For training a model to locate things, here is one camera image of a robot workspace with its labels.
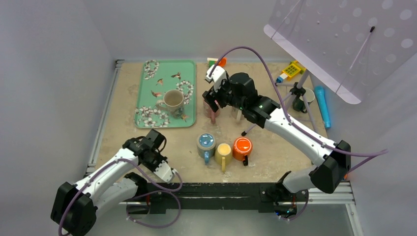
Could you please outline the tan floral mug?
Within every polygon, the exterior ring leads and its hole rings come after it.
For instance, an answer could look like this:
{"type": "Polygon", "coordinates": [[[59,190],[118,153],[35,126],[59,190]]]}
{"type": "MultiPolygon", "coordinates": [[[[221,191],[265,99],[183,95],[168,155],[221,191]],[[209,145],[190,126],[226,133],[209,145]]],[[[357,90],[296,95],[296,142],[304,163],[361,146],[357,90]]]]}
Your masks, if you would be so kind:
{"type": "Polygon", "coordinates": [[[167,91],[162,100],[158,100],[155,106],[167,111],[173,118],[181,118],[185,114],[184,94],[180,90],[173,89],[167,91]]]}

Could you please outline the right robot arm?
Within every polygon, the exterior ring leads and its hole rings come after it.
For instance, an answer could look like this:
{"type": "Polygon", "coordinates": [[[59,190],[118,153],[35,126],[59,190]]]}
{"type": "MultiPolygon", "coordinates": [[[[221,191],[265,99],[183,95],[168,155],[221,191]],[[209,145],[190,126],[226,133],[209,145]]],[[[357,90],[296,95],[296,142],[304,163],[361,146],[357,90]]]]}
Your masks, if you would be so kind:
{"type": "Polygon", "coordinates": [[[271,98],[259,95],[246,73],[228,76],[225,71],[215,72],[207,74],[205,80],[213,86],[203,93],[203,98],[214,111],[226,106],[239,109],[249,122],[284,138],[314,164],[301,171],[289,171],[278,181],[276,193],[280,199],[288,200],[296,192],[310,188],[328,194],[335,191],[350,170],[348,143],[335,143],[296,120],[288,121],[285,110],[271,98]]]}

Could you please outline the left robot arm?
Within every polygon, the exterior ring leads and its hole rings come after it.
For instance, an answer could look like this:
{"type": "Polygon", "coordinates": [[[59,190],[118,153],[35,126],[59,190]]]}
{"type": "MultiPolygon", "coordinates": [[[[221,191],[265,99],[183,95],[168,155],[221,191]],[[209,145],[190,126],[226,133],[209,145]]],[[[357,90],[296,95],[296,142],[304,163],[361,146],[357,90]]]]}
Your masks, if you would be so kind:
{"type": "Polygon", "coordinates": [[[102,167],[76,183],[63,183],[57,190],[51,220],[68,234],[84,236],[100,215],[124,200],[141,201],[150,184],[149,177],[132,172],[147,168],[163,182],[170,182],[173,169],[161,154],[166,137],[152,129],[146,136],[128,139],[102,167]]]}

